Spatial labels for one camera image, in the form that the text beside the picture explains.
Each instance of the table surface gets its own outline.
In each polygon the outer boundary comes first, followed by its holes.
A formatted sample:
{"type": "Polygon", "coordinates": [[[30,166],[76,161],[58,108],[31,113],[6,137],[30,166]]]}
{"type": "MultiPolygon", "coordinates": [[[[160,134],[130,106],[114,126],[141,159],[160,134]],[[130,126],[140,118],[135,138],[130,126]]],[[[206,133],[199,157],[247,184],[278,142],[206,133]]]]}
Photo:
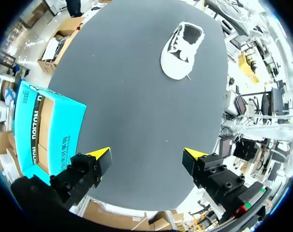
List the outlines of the table surface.
{"type": "Polygon", "coordinates": [[[227,82],[220,25],[178,0],[116,0],[76,35],[49,88],[87,106],[77,152],[111,147],[95,199],[137,210],[176,208],[193,188],[183,148],[211,153],[227,82]],[[182,21],[205,39],[188,78],[167,77],[161,51],[182,21]]]}

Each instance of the computer monitor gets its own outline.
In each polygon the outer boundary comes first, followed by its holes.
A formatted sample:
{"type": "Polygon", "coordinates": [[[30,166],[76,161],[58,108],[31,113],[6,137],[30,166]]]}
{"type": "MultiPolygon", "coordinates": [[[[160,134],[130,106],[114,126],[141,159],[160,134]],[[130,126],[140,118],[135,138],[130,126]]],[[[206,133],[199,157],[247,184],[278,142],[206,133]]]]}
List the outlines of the computer monitor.
{"type": "Polygon", "coordinates": [[[233,135],[224,135],[221,136],[220,139],[220,150],[219,150],[219,156],[222,158],[226,158],[230,156],[232,151],[232,145],[233,145],[233,135]]]}
{"type": "Polygon", "coordinates": [[[245,100],[243,99],[243,97],[241,95],[239,95],[236,98],[234,105],[235,105],[239,115],[244,115],[245,112],[247,111],[247,107],[245,105],[245,100]]]}

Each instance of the white paper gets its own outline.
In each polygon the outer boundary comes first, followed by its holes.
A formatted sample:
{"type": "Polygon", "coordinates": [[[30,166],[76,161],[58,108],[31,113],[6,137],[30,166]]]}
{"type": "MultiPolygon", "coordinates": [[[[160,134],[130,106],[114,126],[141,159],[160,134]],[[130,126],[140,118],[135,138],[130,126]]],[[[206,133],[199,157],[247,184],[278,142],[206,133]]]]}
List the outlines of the white paper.
{"type": "Polygon", "coordinates": [[[59,42],[55,38],[52,38],[46,46],[42,60],[53,59],[58,45],[59,42]]]}
{"type": "Polygon", "coordinates": [[[5,172],[5,175],[10,183],[13,183],[16,179],[20,177],[17,171],[15,161],[7,150],[7,154],[0,154],[0,162],[5,172]]]}

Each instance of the person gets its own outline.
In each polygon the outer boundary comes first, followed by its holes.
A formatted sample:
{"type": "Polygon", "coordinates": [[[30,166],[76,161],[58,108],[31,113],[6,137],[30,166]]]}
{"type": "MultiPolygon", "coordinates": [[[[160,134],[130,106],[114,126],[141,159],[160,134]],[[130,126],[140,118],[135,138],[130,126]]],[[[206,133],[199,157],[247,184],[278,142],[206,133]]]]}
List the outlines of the person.
{"type": "Polygon", "coordinates": [[[81,17],[81,0],[66,0],[67,10],[72,18],[81,17]]]}

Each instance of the black metal bracket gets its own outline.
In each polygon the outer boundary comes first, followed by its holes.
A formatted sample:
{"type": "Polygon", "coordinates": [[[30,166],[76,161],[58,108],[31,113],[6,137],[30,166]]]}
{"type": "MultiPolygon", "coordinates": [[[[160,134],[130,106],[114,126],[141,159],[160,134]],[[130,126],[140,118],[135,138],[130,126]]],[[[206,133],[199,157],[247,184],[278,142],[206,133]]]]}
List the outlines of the black metal bracket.
{"type": "Polygon", "coordinates": [[[94,185],[97,187],[103,173],[96,157],[78,153],[71,158],[71,164],[58,175],[50,176],[50,184],[34,175],[28,179],[26,176],[17,179],[11,185],[14,196],[31,194],[39,199],[46,199],[70,209],[77,205],[88,190],[94,185]]]}

